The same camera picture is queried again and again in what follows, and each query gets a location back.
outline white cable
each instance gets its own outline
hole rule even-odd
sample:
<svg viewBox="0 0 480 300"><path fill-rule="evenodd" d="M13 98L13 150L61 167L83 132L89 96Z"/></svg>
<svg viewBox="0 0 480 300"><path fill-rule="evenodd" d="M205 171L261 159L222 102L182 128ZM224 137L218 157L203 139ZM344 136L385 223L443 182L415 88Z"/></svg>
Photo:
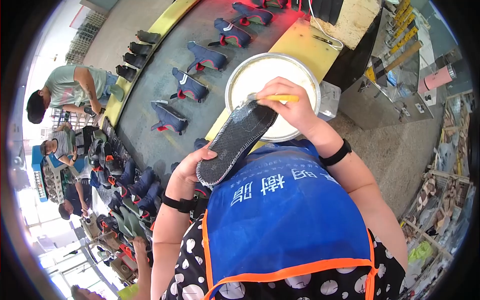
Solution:
<svg viewBox="0 0 480 300"><path fill-rule="evenodd" d="M334 38L333 36L329 36L329 35L324 31L324 29L322 28L322 26L320 25L320 23L318 23L317 19L315 19L315 16L313 15L312 2L311 2L312 0L307 0L307 1L308 1L308 5L310 6L310 13L312 14L312 18L315 20L315 22L317 22L317 25L318 25L318 27L320 28L320 30L324 33L324 35L326 35L327 37L329 37L329 38L331 38L331 39L334 39L335 41L337 41L337 42L339 42L339 43L341 44L341 46L335 46L335 45L330 45L330 44L328 44L328 45L329 45L330 47L332 47L333 49L340 51L340 50L343 48L343 43L342 43L340 40Z"/></svg>

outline tattooed arm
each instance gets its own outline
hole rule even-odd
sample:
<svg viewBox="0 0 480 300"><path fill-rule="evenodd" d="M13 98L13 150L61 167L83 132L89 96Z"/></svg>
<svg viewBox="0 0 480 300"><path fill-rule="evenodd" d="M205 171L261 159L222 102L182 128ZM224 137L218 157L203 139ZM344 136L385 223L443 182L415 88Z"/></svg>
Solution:
<svg viewBox="0 0 480 300"><path fill-rule="evenodd" d="M90 99L90 105L92 106L92 110L97 115L99 115L102 106L96 98L95 83L88 68L76 67L75 72L73 73L73 80L78 81L80 86L82 86L82 88L85 90L88 99Z"/></svg>

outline black boot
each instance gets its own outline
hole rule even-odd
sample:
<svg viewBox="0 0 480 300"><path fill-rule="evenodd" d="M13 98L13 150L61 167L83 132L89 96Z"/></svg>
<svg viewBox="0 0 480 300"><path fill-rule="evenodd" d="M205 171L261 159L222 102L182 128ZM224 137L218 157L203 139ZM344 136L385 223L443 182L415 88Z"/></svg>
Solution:
<svg viewBox="0 0 480 300"><path fill-rule="evenodd" d="M147 57L143 55L135 55L127 52L123 56L123 61L129 63L134 67L137 67L138 69L141 69L147 62Z"/></svg>
<svg viewBox="0 0 480 300"><path fill-rule="evenodd" d="M131 42L128 48L133 54L137 55L148 56L152 52L152 45L137 44L135 42Z"/></svg>
<svg viewBox="0 0 480 300"><path fill-rule="evenodd" d="M139 30L136 34L137 39L148 44L158 44L160 42L160 33L147 32Z"/></svg>
<svg viewBox="0 0 480 300"><path fill-rule="evenodd" d="M128 82L132 82L135 79L135 75L137 74L137 70L128 66L118 65L116 67L116 70L118 76L125 78Z"/></svg>

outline blue jeans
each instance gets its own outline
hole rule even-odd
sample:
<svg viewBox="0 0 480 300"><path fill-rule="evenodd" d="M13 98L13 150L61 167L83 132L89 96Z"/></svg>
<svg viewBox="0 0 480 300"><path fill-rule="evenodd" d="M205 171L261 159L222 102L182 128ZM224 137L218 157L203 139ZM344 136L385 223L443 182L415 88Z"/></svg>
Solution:
<svg viewBox="0 0 480 300"><path fill-rule="evenodd" d="M98 99L101 105L107 105L108 99L110 98L110 91L108 90L108 87L115 84L118 78L118 76L107 72L107 81L105 81L105 87L103 88L102 96L100 97L100 99Z"/></svg>

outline woman's right hand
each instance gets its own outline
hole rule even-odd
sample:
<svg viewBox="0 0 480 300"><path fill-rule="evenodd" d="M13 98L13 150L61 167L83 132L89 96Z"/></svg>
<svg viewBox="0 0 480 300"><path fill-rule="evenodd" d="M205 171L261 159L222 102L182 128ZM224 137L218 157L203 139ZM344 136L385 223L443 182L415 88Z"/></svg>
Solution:
<svg viewBox="0 0 480 300"><path fill-rule="evenodd" d="M285 104L264 99L269 95L295 95L299 97L298 102L287 102ZM305 89L283 77L277 77L269 81L263 90L257 93L257 102L265 105L279 113L290 125L297 128L303 135L312 131L319 122L319 118L313 112L310 100Z"/></svg>

